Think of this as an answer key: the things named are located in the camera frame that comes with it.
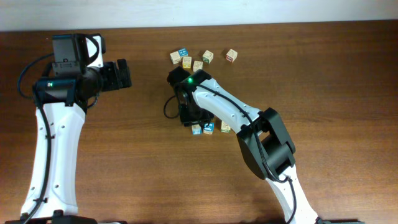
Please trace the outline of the blue baseball wood block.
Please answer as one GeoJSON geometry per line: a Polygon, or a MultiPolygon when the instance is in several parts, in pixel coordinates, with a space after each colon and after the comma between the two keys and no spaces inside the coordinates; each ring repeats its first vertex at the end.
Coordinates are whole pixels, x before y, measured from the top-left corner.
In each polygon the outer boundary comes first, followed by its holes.
{"type": "Polygon", "coordinates": [[[193,135],[200,135],[202,134],[202,128],[199,124],[192,125],[192,134],[193,135]]]}

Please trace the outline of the blue number 5 block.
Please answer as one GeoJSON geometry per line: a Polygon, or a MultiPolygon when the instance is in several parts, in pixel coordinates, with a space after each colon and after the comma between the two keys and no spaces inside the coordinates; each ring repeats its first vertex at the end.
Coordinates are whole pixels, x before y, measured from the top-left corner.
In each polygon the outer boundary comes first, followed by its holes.
{"type": "Polygon", "coordinates": [[[203,133],[204,134],[213,134],[215,124],[214,123],[206,123],[203,125],[203,133]]]}

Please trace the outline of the letter M wood block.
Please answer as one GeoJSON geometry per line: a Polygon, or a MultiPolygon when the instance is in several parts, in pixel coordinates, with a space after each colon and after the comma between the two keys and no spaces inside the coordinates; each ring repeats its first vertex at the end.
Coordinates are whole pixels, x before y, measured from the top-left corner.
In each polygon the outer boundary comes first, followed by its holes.
{"type": "Polygon", "coordinates": [[[221,130],[222,133],[230,133],[231,132],[231,127],[227,123],[222,121],[220,130],[221,130]]]}

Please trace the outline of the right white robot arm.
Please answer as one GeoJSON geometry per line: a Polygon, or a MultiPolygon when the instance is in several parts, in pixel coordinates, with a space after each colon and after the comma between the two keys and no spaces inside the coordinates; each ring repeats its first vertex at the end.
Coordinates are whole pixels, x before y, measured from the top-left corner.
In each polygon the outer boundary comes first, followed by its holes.
{"type": "Polygon", "coordinates": [[[184,126],[204,128],[217,117],[236,133],[246,165],[268,182],[286,223],[321,222],[300,185],[295,145],[276,110],[261,111],[243,103],[203,70],[191,74],[177,67],[167,81],[178,100],[178,116],[184,126]]]}

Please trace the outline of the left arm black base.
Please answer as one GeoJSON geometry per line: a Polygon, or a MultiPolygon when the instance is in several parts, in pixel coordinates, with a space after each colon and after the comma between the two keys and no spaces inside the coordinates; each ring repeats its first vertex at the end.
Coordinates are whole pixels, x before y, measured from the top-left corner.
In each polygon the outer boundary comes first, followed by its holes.
{"type": "Polygon", "coordinates": [[[31,218],[27,224],[97,224],[93,218],[57,214],[52,217],[31,218]]]}

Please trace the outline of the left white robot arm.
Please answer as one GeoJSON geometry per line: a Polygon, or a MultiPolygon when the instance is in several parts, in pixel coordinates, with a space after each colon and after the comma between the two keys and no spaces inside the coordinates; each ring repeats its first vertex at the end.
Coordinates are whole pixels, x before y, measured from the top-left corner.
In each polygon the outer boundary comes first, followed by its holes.
{"type": "Polygon", "coordinates": [[[50,77],[46,64],[32,87],[36,107],[37,142],[29,191],[21,208],[21,221],[44,220],[55,215],[76,215],[75,176],[78,143],[88,109],[101,92],[129,88],[130,69],[125,59],[93,63],[71,75],[50,77]]]}

